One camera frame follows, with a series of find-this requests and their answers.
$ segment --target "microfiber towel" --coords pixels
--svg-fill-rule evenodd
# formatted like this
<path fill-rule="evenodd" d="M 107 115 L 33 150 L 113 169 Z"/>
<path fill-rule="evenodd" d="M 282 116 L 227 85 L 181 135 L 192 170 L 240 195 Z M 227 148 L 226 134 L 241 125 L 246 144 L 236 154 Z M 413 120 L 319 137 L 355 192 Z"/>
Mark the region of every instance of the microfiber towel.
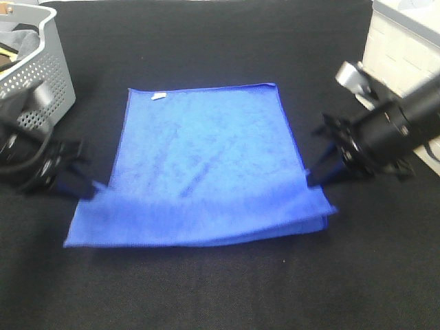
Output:
<path fill-rule="evenodd" d="M 274 84 L 129 90 L 109 186 L 65 247 L 214 246 L 304 234 L 336 209 L 306 170 Z"/>

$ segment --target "black cloth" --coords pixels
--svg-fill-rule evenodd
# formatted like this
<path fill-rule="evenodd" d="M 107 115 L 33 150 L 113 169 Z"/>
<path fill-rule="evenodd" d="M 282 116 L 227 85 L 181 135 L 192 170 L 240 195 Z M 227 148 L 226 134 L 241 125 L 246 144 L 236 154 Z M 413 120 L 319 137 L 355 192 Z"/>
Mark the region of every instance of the black cloth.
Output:
<path fill-rule="evenodd" d="M 362 58 L 370 0 L 49 3 L 77 101 L 58 137 L 85 138 L 106 182 L 127 88 L 273 82 L 306 166 L 321 112 L 362 111 L 335 82 Z M 435 329 L 440 179 L 326 188 L 329 229 L 214 248 L 63 249 L 76 201 L 0 196 L 2 329 Z"/>

